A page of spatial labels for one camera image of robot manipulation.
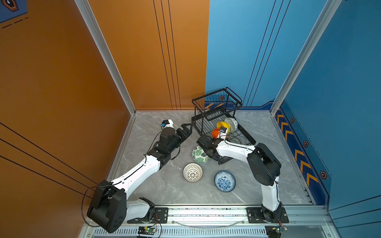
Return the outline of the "orange bowl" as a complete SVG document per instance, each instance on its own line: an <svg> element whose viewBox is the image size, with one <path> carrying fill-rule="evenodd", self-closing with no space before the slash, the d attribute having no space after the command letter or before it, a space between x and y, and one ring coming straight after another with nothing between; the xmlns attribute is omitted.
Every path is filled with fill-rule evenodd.
<svg viewBox="0 0 381 238"><path fill-rule="evenodd" d="M216 139L220 137L220 128L216 128L212 131L212 138Z"/></svg>

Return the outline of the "green leaf pattern bowl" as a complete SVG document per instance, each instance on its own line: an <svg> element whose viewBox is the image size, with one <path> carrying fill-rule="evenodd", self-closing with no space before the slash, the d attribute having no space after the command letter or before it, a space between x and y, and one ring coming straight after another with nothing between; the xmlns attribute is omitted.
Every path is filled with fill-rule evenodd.
<svg viewBox="0 0 381 238"><path fill-rule="evenodd" d="M199 164L205 164L210 161L210 157L208 157L200 146L193 149L192 157Z"/></svg>

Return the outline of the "yellow bowl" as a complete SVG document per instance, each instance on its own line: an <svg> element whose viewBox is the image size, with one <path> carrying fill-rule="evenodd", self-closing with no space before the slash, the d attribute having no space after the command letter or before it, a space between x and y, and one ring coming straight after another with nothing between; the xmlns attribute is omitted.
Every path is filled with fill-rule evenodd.
<svg viewBox="0 0 381 238"><path fill-rule="evenodd" d="M227 129L227 134L230 133L231 128L230 128L230 125L227 122L218 122L217 125L216 125L216 128L221 128L221 127L224 127L224 128Z"/></svg>

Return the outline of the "black wire dish rack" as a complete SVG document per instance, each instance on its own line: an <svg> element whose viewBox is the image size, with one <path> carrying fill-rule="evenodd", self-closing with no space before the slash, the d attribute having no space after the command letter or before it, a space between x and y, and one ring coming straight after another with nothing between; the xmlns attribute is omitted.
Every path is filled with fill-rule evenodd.
<svg viewBox="0 0 381 238"><path fill-rule="evenodd" d="M255 139L238 123L236 111L243 106L243 100L229 87L222 88L192 99L194 116L191 122L199 135L218 136L225 128L228 142L241 145L255 145Z"/></svg>

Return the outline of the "green geometric pattern bowl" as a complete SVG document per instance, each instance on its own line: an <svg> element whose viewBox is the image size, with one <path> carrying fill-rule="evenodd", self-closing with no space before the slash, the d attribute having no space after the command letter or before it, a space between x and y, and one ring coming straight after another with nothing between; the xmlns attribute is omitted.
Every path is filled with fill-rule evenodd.
<svg viewBox="0 0 381 238"><path fill-rule="evenodd" d="M238 129L238 122L234 118L226 118L224 120L230 126L230 133L234 133Z"/></svg>

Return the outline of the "white lattice pattern bowl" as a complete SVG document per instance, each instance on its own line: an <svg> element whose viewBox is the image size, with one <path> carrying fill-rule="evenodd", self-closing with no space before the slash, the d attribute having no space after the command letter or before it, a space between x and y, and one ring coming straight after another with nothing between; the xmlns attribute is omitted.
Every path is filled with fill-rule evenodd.
<svg viewBox="0 0 381 238"><path fill-rule="evenodd" d="M183 169L183 177L188 182L198 182L203 176L203 170L196 163L187 164Z"/></svg>

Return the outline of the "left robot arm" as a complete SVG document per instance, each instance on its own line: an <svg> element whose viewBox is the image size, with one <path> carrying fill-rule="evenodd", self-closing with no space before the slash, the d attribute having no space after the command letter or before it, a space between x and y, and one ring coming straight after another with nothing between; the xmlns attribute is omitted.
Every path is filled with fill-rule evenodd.
<svg viewBox="0 0 381 238"><path fill-rule="evenodd" d="M94 188L87 217L108 233L115 232L125 221L152 221L155 209L152 201L144 197L132 201L128 198L146 179L173 159L173 151L180 149L191 134L192 124L182 124L174 129L171 120L164 120L161 132L140 163L124 175L112 181L103 180Z"/></svg>

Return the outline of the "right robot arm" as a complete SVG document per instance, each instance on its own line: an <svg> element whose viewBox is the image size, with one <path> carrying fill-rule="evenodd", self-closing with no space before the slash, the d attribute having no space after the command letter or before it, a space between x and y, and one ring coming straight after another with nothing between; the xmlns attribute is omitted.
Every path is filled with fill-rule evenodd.
<svg viewBox="0 0 381 238"><path fill-rule="evenodd" d="M279 198L281 163L265 144L241 145L206 135L201 136L197 144L210 158L229 157L248 163L254 178L261 184L263 197L258 212L249 210L251 216L265 223L289 223L288 214Z"/></svg>

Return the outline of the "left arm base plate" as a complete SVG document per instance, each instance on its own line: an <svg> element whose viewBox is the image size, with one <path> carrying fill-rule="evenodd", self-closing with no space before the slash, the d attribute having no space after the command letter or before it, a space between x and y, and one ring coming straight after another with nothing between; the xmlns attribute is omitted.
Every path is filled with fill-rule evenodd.
<svg viewBox="0 0 381 238"><path fill-rule="evenodd" d="M135 218L128 220L128 224L154 224L156 221L161 224L166 224L168 220L168 208L167 207L155 207L152 219L147 218Z"/></svg>

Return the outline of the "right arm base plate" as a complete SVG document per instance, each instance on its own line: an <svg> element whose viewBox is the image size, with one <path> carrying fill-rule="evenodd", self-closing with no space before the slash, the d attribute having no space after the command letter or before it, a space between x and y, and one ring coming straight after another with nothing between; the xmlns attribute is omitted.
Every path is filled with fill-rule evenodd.
<svg viewBox="0 0 381 238"><path fill-rule="evenodd" d="M270 211L266 208L248 207L246 208L249 223L282 223L288 224L289 218L284 207L279 207L275 211Z"/></svg>

